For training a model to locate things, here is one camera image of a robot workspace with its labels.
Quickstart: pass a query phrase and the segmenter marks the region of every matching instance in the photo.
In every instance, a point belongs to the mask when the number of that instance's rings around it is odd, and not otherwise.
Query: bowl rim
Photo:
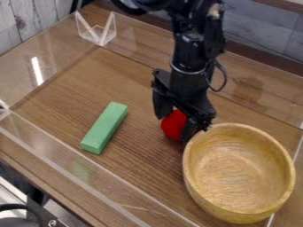
[[[192,139],[189,140],[188,144],[185,145],[184,148],[184,153],[182,153],[182,177],[186,179],[188,184],[192,186],[193,191],[196,194],[198,194],[198,196],[202,198],[202,200],[207,201],[207,203],[209,203],[213,207],[217,207],[219,209],[223,209],[224,211],[232,212],[232,213],[237,213],[241,215],[256,215],[256,214],[263,214],[267,212],[271,212],[272,210],[277,209],[287,201],[293,188],[295,188],[295,182],[296,182],[296,171],[295,171],[295,165],[293,165],[293,161],[288,155],[288,152],[285,150],[285,148],[283,147],[283,145],[260,129],[240,124],[240,123],[220,123],[220,124],[215,124],[211,129],[217,129],[221,127],[237,127],[237,128],[243,128],[243,129],[248,129],[252,130],[253,132],[256,132],[257,134],[260,134],[261,136],[267,137],[269,139],[269,141],[276,145],[276,147],[280,149],[285,162],[287,162],[287,168],[288,168],[288,172],[289,172],[289,181],[288,181],[288,185],[287,188],[284,190],[284,193],[281,194],[280,198],[277,199],[277,201],[275,201],[273,203],[271,203],[269,205],[267,205],[263,208],[256,208],[255,211],[239,211],[236,210],[236,208],[232,208],[227,205],[219,206],[217,204],[215,204],[212,201],[209,201],[202,194],[198,192],[197,190],[197,186],[194,184],[193,179],[190,178],[190,171],[189,171],[189,157],[190,157],[190,147],[193,142],[198,139],[200,135],[202,135],[205,132],[200,131],[198,133],[196,133],[196,135],[192,137]]]

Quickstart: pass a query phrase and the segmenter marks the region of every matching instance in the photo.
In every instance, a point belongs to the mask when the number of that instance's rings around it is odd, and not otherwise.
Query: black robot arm
[[[112,0],[116,5],[120,1],[122,7],[128,7],[126,1],[132,2],[136,9],[128,8],[141,12],[165,10],[172,18],[172,71],[153,70],[152,102],[158,119],[174,107],[186,115],[180,140],[188,141],[198,130],[208,129],[216,116],[208,88],[219,91],[227,82],[224,67],[215,59],[225,46],[224,3],[221,0]],[[217,90],[211,86],[216,67],[224,73],[224,84]]]

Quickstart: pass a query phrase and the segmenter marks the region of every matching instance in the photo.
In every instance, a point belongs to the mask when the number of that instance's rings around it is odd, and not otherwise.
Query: red ball
[[[185,120],[186,116],[180,110],[173,110],[172,113],[162,118],[161,130],[169,139],[180,141]]]

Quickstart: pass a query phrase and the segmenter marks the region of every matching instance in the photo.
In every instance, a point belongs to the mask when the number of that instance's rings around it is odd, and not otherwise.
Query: wooden bowl
[[[285,203],[296,173],[285,149],[265,132],[227,123],[188,142],[182,177],[207,213],[229,223],[255,223]]]

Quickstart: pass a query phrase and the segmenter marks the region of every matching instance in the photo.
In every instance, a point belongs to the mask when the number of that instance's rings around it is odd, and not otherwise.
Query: green sponge
[[[109,103],[80,142],[82,150],[94,154],[101,153],[126,113],[128,107],[125,105],[114,102]]]

